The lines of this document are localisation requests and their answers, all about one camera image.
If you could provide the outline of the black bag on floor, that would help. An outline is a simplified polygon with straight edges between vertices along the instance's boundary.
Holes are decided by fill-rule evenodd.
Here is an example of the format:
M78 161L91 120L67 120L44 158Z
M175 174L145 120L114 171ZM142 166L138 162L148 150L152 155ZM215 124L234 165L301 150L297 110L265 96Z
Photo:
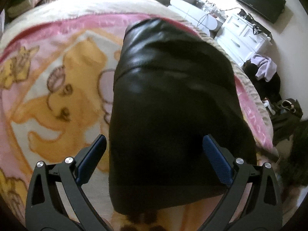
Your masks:
M298 100L286 99L278 104L278 111L271 118L274 136L273 145L289 139L302 119L303 112Z

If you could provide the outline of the beige bed cover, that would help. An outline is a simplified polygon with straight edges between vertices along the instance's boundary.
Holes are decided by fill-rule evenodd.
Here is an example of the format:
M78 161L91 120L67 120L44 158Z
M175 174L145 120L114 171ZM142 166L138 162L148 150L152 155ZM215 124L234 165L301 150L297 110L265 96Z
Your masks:
M24 30L27 30L31 26L35 26L37 24L54 22L58 20L74 19L74 18L81 17L81 16L98 15L98 14L103 14L103 13L105 14L106 13L115 13L115 14L117 13L118 14L120 13L146 13L146 14L151 14L151 15L164 16L169 19L176 19L176 20L183 19L184 21L188 22L187 20L179 16L177 13L172 12L167 7L161 5L155 0L58 0L58 1L54 1L49 4L39 6L37 8L34 8L26 12L25 14L19 16L12 23L10 23L8 26L8 29L5 31L1 39L1 49L3 51L2 54L4 53L5 47L8 46L8 44L17 36L17 34L22 33ZM196 28L196 30L197 30L197 33L199 32L205 35L206 37L209 37L203 32L201 32L199 29ZM227 53L225 56L230 61L231 58ZM107 147L109 147L109 159L110 159L109 134L108 134L108 137L106 137L106 141L107 141L106 150L107 150ZM256 157L257 157L257 153L271 154L275 157L278 155L277 150L273 151L273 153L270 153L269 151L261 151L260 148L257 147L257 144L256 144L255 151L256 151Z

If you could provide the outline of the white drawer dresser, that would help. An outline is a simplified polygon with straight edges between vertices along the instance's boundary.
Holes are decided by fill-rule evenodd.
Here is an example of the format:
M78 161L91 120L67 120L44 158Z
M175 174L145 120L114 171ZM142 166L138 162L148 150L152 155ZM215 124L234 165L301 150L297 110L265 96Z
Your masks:
M215 40L240 67L254 54L264 54L272 46L270 37L257 33L250 22L235 14L224 22Z

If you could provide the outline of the black leather jacket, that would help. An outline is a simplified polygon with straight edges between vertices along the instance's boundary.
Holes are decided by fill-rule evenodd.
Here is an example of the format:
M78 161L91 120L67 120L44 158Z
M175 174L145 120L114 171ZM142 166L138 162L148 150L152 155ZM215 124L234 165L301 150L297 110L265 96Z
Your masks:
M206 135L256 164L231 63L189 28L160 18L127 28L113 91L109 192L120 214L223 194Z

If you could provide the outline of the white long desk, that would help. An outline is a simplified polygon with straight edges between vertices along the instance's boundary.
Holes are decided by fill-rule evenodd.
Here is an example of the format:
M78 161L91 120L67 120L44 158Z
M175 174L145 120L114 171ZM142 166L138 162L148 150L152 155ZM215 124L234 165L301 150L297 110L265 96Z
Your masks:
M168 8L178 13L206 35L211 36L211 33L218 32L222 26L222 23L209 12L205 12L186 1L170 0Z

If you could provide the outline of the lilac garment on chair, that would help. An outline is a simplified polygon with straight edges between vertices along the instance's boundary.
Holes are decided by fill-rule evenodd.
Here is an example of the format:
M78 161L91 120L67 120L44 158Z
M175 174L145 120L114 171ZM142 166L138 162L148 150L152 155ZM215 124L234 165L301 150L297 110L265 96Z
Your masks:
M266 82L269 82L277 72L276 63L268 56L254 54L250 61L257 67L255 75L257 80L264 79Z

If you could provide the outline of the pink cartoon bear blanket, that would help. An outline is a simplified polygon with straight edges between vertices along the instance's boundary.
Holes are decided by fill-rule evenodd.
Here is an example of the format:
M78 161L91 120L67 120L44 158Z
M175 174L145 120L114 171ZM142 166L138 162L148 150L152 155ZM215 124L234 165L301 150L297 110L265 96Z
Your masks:
M1 54L1 207L8 208L21 224L13 230L25 225L35 162L62 162L100 133L108 137L113 76L124 32L131 24L157 17L195 33L223 52L183 19L146 13L103 13L37 24L17 34L5 47ZM233 61L231 64L243 118L257 147L273 153L269 115L251 81ZM204 208L221 199L160 210L132 223L113 210L108 175L109 147L84 191L115 230L196 230L204 220L201 213L209 216L211 209Z

